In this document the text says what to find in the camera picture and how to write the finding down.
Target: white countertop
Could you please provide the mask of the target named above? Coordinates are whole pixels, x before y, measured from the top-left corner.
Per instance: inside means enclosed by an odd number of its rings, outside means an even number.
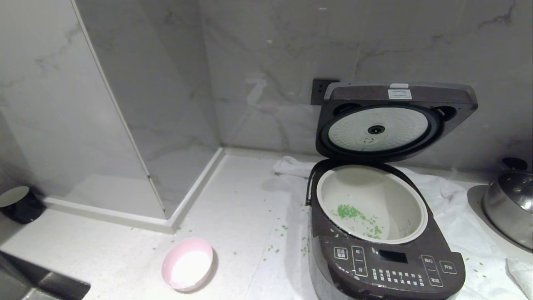
[[[25,226],[3,220],[0,249],[89,282],[86,300],[315,300],[306,262],[307,208],[271,171],[280,157],[227,154],[175,235],[47,210]],[[474,188],[472,196],[482,190]],[[533,263],[532,254],[479,222],[507,255]],[[215,272],[201,290],[180,294],[163,282],[160,266],[176,242],[193,236],[211,243]]]

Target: digital display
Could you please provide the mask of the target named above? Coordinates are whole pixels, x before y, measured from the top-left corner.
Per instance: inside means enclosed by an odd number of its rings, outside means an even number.
[[[404,253],[379,250],[379,257],[381,260],[388,260],[389,262],[397,262],[407,264],[407,256]]]

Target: flour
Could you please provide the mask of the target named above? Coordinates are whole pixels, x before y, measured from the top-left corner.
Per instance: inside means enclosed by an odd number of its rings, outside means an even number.
[[[176,289],[198,283],[209,271],[211,259],[202,251],[191,251],[183,255],[172,268],[171,285]]]

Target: white inner pot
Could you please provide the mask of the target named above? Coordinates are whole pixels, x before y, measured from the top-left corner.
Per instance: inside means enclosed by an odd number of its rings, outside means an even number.
[[[345,165],[318,181],[318,202],[349,234],[367,241],[401,244],[419,237],[427,225],[420,195],[405,181],[380,169]]]

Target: marble wall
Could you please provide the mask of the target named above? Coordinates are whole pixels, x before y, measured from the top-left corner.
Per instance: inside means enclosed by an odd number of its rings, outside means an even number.
[[[72,4],[2,1],[0,40],[1,188],[164,219]]]
[[[220,146],[198,3],[76,5],[170,216]]]
[[[315,77],[474,87],[479,109],[408,163],[494,170],[533,153],[531,0],[200,0],[222,142],[314,148]]]

